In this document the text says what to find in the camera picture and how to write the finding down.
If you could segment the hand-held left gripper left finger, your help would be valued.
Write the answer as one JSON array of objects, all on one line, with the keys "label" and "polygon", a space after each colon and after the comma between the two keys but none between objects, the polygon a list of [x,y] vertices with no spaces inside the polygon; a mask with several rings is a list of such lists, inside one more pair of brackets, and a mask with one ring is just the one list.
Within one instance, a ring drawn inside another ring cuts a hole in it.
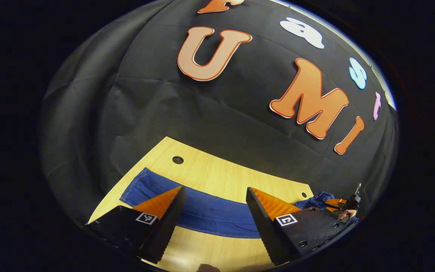
[{"label": "hand-held left gripper left finger", "polygon": [[161,261],[187,200],[186,188],[171,189],[133,208],[116,206],[86,229],[124,254]]}]

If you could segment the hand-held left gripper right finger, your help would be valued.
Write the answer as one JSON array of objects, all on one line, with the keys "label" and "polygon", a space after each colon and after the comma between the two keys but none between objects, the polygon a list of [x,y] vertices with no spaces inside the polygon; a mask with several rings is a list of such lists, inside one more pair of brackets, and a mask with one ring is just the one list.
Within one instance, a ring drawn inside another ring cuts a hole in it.
[{"label": "hand-held left gripper right finger", "polygon": [[358,224],[357,215],[338,220],[341,212],[330,212],[328,193],[295,204],[247,188],[246,203],[274,265],[304,260],[342,238]]}]

